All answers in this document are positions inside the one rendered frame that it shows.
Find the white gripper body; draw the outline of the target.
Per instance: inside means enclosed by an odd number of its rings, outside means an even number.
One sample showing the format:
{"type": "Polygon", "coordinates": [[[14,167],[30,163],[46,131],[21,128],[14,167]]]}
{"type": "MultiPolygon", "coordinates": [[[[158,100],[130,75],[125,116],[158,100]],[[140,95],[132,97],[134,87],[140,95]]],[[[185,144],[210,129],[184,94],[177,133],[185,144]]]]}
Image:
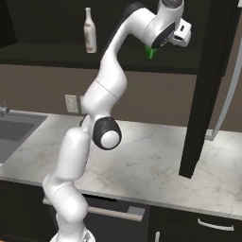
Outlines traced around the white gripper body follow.
{"type": "Polygon", "coordinates": [[[191,39],[191,31],[188,31],[188,32],[185,32],[185,33],[181,33],[181,32],[176,31],[171,38],[171,42],[174,45],[186,47],[189,44],[190,39],[191,39]]]}

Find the green cup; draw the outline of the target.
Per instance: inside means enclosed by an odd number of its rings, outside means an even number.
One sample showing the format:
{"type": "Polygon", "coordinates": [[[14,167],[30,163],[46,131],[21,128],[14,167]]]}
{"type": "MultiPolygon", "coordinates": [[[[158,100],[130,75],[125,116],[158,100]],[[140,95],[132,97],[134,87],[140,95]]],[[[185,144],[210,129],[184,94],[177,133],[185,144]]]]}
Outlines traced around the green cup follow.
{"type": "Polygon", "coordinates": [[[145,54],[148,59],[153,59],[156,53],[158,52],[157,48],[151,48],[149,46],[145,46],[145,54]]]}

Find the dark open cabinet door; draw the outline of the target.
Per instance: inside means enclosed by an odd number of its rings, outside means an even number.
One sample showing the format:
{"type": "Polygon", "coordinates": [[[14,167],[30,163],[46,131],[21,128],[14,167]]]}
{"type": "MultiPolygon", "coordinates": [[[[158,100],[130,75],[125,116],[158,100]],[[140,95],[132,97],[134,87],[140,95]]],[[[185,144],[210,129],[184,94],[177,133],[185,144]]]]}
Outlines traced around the dark open cabinet door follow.
{"type": "Polygon", "coordinates": [[[239,0],[212,0],[179,175],[191,179],[212,117],[239,0]]]}

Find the pale liquor bottle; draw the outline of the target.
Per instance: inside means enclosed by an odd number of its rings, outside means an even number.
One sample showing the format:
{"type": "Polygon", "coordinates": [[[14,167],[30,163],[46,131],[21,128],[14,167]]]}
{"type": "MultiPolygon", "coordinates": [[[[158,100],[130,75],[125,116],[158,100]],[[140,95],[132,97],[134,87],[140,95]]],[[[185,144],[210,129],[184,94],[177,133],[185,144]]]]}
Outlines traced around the pale liquor bottle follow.
{"type": "Polygon", "coordinates": [[[86,8],[85,13],[86,13],[86,20],[84,22],[83,31],[84,31],[86,52],[93,54],[97,51],[95,23],[92,19],[91,9],[86,8]]]}

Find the dark narrow cabinet door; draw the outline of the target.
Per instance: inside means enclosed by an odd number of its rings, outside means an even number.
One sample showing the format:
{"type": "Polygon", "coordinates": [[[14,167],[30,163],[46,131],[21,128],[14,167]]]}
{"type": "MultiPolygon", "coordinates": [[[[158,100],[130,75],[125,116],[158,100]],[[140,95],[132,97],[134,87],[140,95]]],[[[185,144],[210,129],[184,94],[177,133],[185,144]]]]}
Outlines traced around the dark narrow cabinet door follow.
{"type": "Polygon", "coordinates": [[[17,42],[7,0],[0,0],[0,48],[17,42]]]}

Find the dark base cupboard door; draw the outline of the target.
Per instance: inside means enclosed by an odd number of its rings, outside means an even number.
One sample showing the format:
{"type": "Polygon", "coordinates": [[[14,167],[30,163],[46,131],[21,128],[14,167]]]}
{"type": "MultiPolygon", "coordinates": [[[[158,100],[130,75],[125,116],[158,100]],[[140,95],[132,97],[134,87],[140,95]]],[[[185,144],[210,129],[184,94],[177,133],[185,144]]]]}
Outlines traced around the dark base cupboard door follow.
{"type": "Polygon", "coordinates": [[[160,233],[158,242],[179,242],[177,227],[182,225],[184,212],[171,208],[151,206],[147,228],[147,242],[155,242],[155,235],[160,233]]]}

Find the grey sink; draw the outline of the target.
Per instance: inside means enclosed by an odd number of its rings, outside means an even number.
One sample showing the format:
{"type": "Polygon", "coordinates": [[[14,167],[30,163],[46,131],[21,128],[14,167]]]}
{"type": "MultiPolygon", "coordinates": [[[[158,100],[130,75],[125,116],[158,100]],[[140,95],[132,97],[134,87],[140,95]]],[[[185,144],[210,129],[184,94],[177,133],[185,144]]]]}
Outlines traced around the grey sink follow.
{"type": "Polygon", "coordinates": [[[46,115],[9,112],[0,117],[0,164],[41,125],[46,115]]]}

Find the dark drawer front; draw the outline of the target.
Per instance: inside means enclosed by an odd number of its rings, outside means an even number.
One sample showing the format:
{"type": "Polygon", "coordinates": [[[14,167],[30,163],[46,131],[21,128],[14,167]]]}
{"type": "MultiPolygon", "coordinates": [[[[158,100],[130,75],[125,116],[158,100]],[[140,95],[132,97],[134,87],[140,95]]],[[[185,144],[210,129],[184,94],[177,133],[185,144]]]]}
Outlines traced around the dark drawer front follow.
{"type": "Polygon", "coordinates": [[[208,242],[242,242],[242,220],[231,219],[221,216],[211,216],[192,212],[185,212],[182,226],[194,232],[199,237],[207,237],[208,242]],[[198,218],[204,222],[222,225],[234,226],[233,232],[220,231],[207,228],[198,224],[198,218]]]}

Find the dark base cupboard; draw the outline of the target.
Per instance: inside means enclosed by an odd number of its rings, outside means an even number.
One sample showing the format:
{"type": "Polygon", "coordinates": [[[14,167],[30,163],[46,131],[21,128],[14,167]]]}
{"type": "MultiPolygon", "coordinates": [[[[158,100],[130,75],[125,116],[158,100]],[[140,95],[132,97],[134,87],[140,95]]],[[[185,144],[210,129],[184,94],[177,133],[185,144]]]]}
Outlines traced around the dark base cupboard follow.
{"type": "Polygon", "coordinates": [[[0,181],[0,241],[49,242],[57,232],[40,186],[0,181]]]}

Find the white wall outlet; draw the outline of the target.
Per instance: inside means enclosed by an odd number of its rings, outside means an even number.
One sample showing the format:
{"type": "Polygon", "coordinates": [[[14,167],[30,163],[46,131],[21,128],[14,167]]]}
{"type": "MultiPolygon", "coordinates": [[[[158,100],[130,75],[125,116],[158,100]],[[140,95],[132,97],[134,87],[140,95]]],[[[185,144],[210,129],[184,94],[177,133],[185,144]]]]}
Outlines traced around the white wall outlet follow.
{"type": "Polygon", "coordinates": [[[71,113],[78,113],[78,100],[75,95],[65,95],[66,109],[71,113]]]}

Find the dark wall cabinet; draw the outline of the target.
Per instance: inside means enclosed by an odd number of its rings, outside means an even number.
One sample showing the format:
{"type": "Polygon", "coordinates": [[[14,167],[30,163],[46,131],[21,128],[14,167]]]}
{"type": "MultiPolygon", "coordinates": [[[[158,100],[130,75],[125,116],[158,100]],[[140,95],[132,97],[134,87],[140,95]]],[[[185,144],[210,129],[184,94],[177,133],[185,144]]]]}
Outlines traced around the dark wall cabinet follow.
{"type": "MultiPolygon", "coordinates": [[[[126,71],[195,75],[199,69],[212,0],[184,0],[182,18],[192,25],[186,47],[166,44],[153,59],[129,35],[118,52],[126,71]]],[[[7,0],[17,42],[0,48],[0,63],[97,69],[125,7],[140,2],[152,12],[158,0],[7,0]],[[95,23],[97,51],[86,52],[85,9],[95,23]]]]}

